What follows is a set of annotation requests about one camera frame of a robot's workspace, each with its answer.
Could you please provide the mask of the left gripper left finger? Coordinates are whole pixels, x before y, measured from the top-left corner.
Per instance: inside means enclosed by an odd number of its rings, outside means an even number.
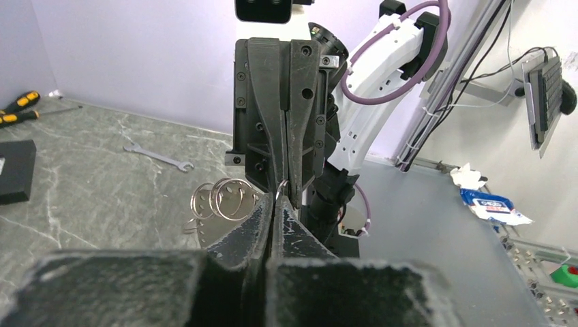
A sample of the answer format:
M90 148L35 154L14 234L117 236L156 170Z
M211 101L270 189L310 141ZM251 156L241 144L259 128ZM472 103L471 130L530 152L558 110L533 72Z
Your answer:
M204 250L60 250L12 294L2 326L263 326L271 194Z

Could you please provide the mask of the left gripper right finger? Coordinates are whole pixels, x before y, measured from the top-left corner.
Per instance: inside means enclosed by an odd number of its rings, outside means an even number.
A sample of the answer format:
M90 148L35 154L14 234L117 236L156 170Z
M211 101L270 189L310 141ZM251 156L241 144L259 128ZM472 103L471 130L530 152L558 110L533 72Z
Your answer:
M447 280L420 262L337 258L275 202L267 326L451 326Z

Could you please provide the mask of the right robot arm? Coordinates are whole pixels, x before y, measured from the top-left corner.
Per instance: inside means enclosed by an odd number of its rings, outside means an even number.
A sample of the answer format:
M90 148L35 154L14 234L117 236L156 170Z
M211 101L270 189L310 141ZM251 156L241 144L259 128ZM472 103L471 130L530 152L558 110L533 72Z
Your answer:
M348 224L370 146L402 99L429 80L447 51L447 1L407 8L383 1L371 33L353 50L322 25L276 29L290 1L241 1L254 32L236 42L233 147L228 166L268 193L287 186L291 204L313 189L302 220L319 240L357 237Z

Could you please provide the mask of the dark perforated ring plate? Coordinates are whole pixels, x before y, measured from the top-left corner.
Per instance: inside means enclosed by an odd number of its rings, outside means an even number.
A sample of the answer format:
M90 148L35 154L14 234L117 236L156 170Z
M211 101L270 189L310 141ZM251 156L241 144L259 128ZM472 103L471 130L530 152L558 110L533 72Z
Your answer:
M214 214L208 219L200 220L195 218L192 214L192 216L182 225L181 231L185 235L194 236L196 242L201 247L207 247L233 228L237 227L242 221L229 221Z

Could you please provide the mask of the silver keyring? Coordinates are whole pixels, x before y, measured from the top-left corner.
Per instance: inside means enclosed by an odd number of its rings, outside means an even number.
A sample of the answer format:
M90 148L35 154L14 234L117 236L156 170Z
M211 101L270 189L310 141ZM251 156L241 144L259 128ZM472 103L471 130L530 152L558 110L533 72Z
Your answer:
M229 221L248 218L260 198L260 194L247 181L239 178L223 178L215 185L216 213Z
M210 192L213 183L203 183L193 192L189 206L195 218L204 220L213 216L213 210L210 206Z
M241 221L246 214L241 212L245 181L239 178L221 178L213 184L210 206L213 214L229 221Z

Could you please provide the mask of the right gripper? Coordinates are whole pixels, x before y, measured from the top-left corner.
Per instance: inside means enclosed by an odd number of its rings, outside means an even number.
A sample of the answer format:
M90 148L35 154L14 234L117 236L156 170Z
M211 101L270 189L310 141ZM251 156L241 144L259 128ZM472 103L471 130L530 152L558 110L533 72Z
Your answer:
M239 40L234 60L232 165L261 191L288 182L287 196L300 208L302 193L322 175L339 139L333 90L340 79L335 38Z

